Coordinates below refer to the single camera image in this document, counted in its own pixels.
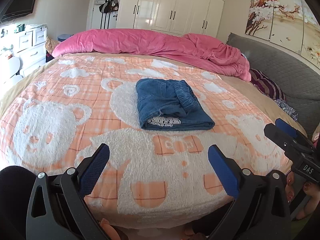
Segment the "person left hand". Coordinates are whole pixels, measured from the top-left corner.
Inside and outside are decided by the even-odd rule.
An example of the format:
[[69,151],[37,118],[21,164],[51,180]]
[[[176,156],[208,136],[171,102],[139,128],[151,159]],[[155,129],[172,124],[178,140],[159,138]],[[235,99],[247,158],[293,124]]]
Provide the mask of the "person left hand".
[[120,236],[117,231],[110,225],[109,221],[106,219],[102,219],[100,222],[100,226],[103,228],[105,233],[110,237],[111,240],[120,240]]

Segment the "person right hand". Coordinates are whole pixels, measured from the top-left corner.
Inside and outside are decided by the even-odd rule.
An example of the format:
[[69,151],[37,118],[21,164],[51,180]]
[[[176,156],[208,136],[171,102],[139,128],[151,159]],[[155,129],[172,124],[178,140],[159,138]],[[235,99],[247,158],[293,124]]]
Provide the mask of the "person right hand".
[[285,192],[290,208],[291,220],[309,218],[319,204],[319,183],[307,181],[289,171],[286,174]]

